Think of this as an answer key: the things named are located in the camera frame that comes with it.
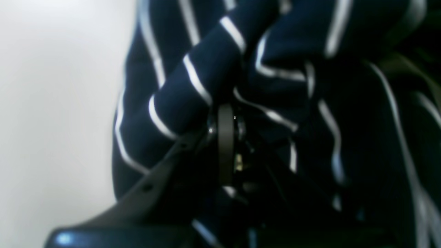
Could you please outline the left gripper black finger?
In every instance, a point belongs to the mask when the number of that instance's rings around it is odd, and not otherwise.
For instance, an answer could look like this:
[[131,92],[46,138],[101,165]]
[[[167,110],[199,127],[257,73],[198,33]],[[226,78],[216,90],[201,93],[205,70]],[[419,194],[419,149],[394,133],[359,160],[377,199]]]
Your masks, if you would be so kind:
[[115,205],[82,224],[58,228],[46,248],[203,248],[196,218],[233,180],[234,120],[221,105],[181,137]]

